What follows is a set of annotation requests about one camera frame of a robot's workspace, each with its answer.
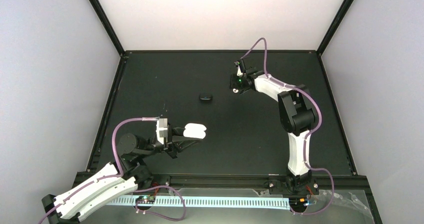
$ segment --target black metal frame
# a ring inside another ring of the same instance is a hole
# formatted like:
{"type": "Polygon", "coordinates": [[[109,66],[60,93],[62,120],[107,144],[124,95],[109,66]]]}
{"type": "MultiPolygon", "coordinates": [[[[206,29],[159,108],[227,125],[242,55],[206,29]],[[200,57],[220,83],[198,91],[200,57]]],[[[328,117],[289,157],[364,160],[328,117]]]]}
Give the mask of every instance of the black metal frame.
{"type": "Polygon", "coordinates": [[[321,56],[326,50],[326,47],[329,45],[332,37],[336,33],[337,28],[339,27],[340,23],[342,22],[343,18],[345,17],[346,13],[348,12],[353,2],[354,0],[343,0],[343,2],[341,3],[341,6],[338,9],[334,19],[332,20],[332,23],[330,27],[328,28],[327,33],[325,33],[325,36],[322,39],[321,44],[316,50],[319,56],[321,56]]]}
{"type": "MultiPolygon", "coordinates": [[[[99,3],[99,0],[89,0],[91,5],[93,6],[95,12],[97,13],[101,23],[103,24],[107,34],[109,35],[111,41],[113,42],[116,50],[121,56],[119,65],[113,80],[113,84],[109,93],[109,97],[107,99],[107,103],[103,112],[103,116],[101,118],[100,126],[94,141],[93,149],[91,151],[91,155],[88,161],[87,170],[83,172],[78,172],[73,186],[77,186],[82,183],[89,177],[91,177],[97,170],[97,163],[100,158],[101,144],[103,143],[103,138],[105,136],[107,123],[109,121],[110,113],[113,108],[113,104],[115,101],[115,97],[118,91],[119,83],[121,82],[121,78],[123,76],[125,66],[127,63],[128,54],[134,53],[150,53],[150,52],[184,52],[180,50],[170,50],[170,51],[142,51],[142,50],[134,50],[134,51],[124,51],[115,31],[112,28],[111,23],[109,22],[102,6],[99,3]]],[[[333,93],[330,88],[329,80],[327,74],[324,69],[323,61],[321,60],[321,55],[326,49],[327,45],[330,43],[331,38],[335,34],[338,26],[340,25],[343,17],[346,15],[349,7],[351,6],[353,0],[344,0],[341,7],[339,8],[334,20],[332,21],[328,31],[326,32],[321,44],[319,45],[316,55],[319,60],[320,66],[322,68],[322,73],[324,74],[325,82],[328,90],[330,91],[330,97],[333,104],[334,109],[336,110],[337,120],[339,122],[340,131],[343,135],[344,143],[346,145],[346,149],[348,152],[347,160],[350,163],[352,175],[350,176],[334,176],[334,184],[338,190],[363,190],[368,200],[369,207],[371,209],[372,215],[374,217],[374,222],[376,224],[381,224],[382,220],[380,218],[380,214],[378,212],[376,203],[374,201],[373,193],[371,191],[370,185],[368,183],[368,179],[366,176],[357,175],[357,170],[355,167],[354,160],[352,158],[352,154],[348,145],[348,141],[346,139],[345,132],[342,127],[341,119],[339,113],[336,108],[336,104],[334,101],[333,93]]],[[[315,53],[314,50],[293,50],[289,52],[310,52],[315,53]]],[[[168,182],[171,186],[175,188],[249,188],[255,190],[264,190],[266,186],[264,183],[269,182],[270,180],[277,180],[283,182],[283,176],[267,176],[267,175],[156,175],[154,176],[157,179],[164,180],[168,182]]],[[[327,176],[315,176],[314,177],[319,183],[320,189],[331,189],[330,178],[327,176]]],[[[279,193],[276,187],[274,189],[269,188],[272,193],[279,193]]]]}
{"type": "Polygon", "coordinates": [[[100,5],[99,0],[89,0],[92,7],[94,8],[95,13],[97,14],[98,18],[101,21],[101,24],[103,25],[104,29],[106,30],[107,34],[110,37],[110,40],[112,41],[113,45],[115,46],[116,50],[118,51],[118,54],[120,56],[124,55],[124,48],[121,45],[121,42],[118,39],[117,34],[115,33],[114,29],[112,28],[111,23],[109,22],[108,17],[106,16],[105,11],[102,8],[102,5],[100,5]]]}

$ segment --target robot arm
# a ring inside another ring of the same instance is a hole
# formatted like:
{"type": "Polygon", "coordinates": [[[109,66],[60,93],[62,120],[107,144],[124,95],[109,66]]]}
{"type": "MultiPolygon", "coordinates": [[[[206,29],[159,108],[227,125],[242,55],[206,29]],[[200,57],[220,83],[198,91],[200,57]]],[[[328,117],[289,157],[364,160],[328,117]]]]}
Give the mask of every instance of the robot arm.
{"type": "MultiPolygon", "coordinates": [[[[243,59],[235,62],[237,73],[231,75],[230,89],[234,93],[242,94],[248,90],[264,93],[278,102],[280,121],[288,133],[290,157],[288,170],[292,177],[287,187],[293,192],[303,187],[302,184],[311,179],[309,165],[309,137],[304,147],[304,139],[317,124],[317,113],[307,98],[301,93],[280,85],[271,80],[263,71],[255,68],[246,68],[243,59]]],[[[297,88],[308,92],[304,85],[297,88]]]]}
{"type": "Polygon", "coordinates": [[[175,159],[178,153],[205,138],[205,131],[204,125],[195,123],[172,128],[166,118],[160,118],[155,136],[149,140],[124,134],[116,145],[123,175],[118,175],[116,162],[108,163],[73,189],[57,196],[45,196],[42,202],[46,212],[59,205],[48,217],[50,224],[80,223],[113,199],[150,187],[153,178],[143,158],[166,152],[175,159]]]}

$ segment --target black tabletop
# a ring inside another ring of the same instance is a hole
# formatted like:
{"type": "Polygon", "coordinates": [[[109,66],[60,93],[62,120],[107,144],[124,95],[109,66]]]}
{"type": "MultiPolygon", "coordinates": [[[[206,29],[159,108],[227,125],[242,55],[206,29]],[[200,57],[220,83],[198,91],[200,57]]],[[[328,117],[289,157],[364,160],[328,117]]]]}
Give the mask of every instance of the black tabletop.
{"type": "MultiPolygon", "coordinates": [[[[286,174],[289,140],[280,124],[278,103],[263,93],[239,95],[229,89],[230,74],[236,71],[234,61],[242,55],[242,51],[130,53],[98,167],[113,161],[111,137],[118,123],[134,117],[167,117],[173,126],[205,125],[206,138],[177,159],[165,153],[146,158],[152,173],[286,174]],[[201,102],[200,93],[212,94],[213,100],[201,102]]],[[[263,57],[263,53],[252,53],[245,59],[246,65],[262,70],[263,57]]],[[[305,84],[322,111],[322,127],[311,136],[311,165],[325,167],[333,175],[351,175],[346,145],[316,53],[273,51],[268,53],[267,69],[289,84],[305,84]]],[[[152,122],[128,123],[117,138],[125,133],[149,138],[155,128],[152,122]]]]}

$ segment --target led light strip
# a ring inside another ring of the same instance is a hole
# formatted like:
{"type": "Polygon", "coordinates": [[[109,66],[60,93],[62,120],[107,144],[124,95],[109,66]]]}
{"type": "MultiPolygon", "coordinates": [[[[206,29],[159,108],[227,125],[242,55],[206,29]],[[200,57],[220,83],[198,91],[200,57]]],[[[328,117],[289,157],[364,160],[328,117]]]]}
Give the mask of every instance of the led light strip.
{"type": "MultiPolygon", "coordinates": [[[[144,195],[122,195],[107,205],[135,206],[144,195]]],[[[193,208],[263,208],[290,210],[288,198],[277,197],[212,197],[183,196],[186,207],[193,208]]],[[[139,203],[139,207],[182,207],[178,196],[156,196],[154,203],[139,203]]]]}

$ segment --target black enclosure edge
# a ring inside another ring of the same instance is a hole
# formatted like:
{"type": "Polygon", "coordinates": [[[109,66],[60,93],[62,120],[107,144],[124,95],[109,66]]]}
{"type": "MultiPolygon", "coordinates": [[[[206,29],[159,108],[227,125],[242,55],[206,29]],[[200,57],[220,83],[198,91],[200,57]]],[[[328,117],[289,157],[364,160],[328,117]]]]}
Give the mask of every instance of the black enclosure edge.
{"type": "Polygon", "coordinates": [[[107,34],[109,35],[110,40],[112,41],[113,45],[115,46],[116,50],[118,51],[118,54],[122,56],[124,54],[124,48],[121,45],[121,42],[118,39],[117,34],[115,33],[114,29],[112,28],[111,23],[109,22],[108,17],[106,16],[105,11],[102,8],[102,5],[100,5],[99,0],[89,0],[92,7],[94,8],[95,13],[97,14],[98,18],[101,21],[101,24],[103,25],[104,29],[106,30],[107,34]]]}
{"type": "MultiPolygon", "coordinates": [[[[248,50],[127,50],[125,53],[241,53],[248,50]]],[[[252,50],[250,53],[263,53],[264,50],[252,50]]],[[[268,53],[317,53],[316,50],[267,50],[268,53]]]]}
{"type": "Polygon", "coordinates": [[[331,39],[336,33],[337,28],[339,27],[340,23],[342,22],[343,18],[345,17],[346,13],[349,10],[349,7],[351,7],[351,4],[353,2],[354,0],[343,0],[343,2],[341,3],[341,6],[338,9],[334,19],[332,20],[332,23],[330,27],[328,28],[327,33],[325,33],[325,36],[322,39],[321,44],[319,44],[319,47],[316,50],[318,52],[318,55],[321,56],[326,50],[326,47],[329,45],[331,39]]]}
{"type": "Polygon", "coordinates": [[[119,60],[118,67],[116,69],[115,77],[112,82],[112,87],[110,88],[109,97],[107,98],[106,106],[104,107],[104,112],[101,117],[100,126],[97,131],[97,135],[95,136],[93,148],[91,150],[90,157],[88,159],[87,171],[95,172],[97,169],[97,163],[100,158],[100,150],[103,142],[103,138],[105,136],[107,123],[109,121],[109,116],[114,105],[115,97],[117,94],[117,90],[119,87],[119,83],[121,82],[121,78],[124,73],[125,65],[127,63],[127,56],[121,56],[119,60]]]}
{"type": "Polygon", "coordinates": [[[365,194],[366,199],[368,200],[369,209],[371,210],[372,217],[374,218],[375,224],[383,224],[382,218],[380,216],[379,210],[377,209],[376,201],[374,200],[373,194],[365,194]]]}
{"type": "Polygon", "coordinates": [[[323,63],[323,60],[321,59],[320,55],[318,55],[317,58],[318,58],[318,61],[319,61],[319,65],[321,66],[321,69],[322,69],[322,74],[324,75],[325,84],[327,85],[327,90],[330,94],[330,99],[331,99],[333,109],[335,111],[338,126],[340,127],[340,132],[341,132],[341,135],[343,137],[344,145],[346,147],[346,151],[347,151],[347,155],[348,155],[347,160],[349,161],[349,165],[350,165],[350,169],[352,170],[352,174],[356,175],[357,174],[357,168],[355,166],[355,162],[354,162],[354,158],[352,156],[351,149],[349,148],[348,139],[346,138],[345,130],[343,129],[342,120],[340,119],[339,110],[337,110],[336,101],[334,100],[333,91],[331,90],[331,87],[330,87],[330,82],[329,82],[329,78],[327,76],[326,69],[324,67],[324,63],[323,63]]]}

